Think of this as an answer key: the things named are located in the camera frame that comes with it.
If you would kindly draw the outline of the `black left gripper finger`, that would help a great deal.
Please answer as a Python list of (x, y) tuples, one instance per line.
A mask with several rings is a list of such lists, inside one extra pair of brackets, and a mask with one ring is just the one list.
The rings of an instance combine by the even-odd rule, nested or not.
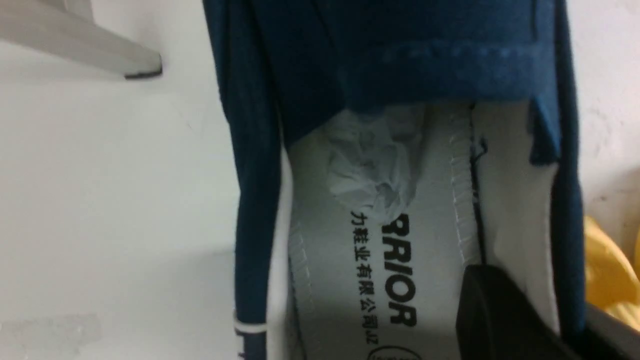
[(467, 266), (455, 321), (462, 360), (579, 360), (504, 271)]

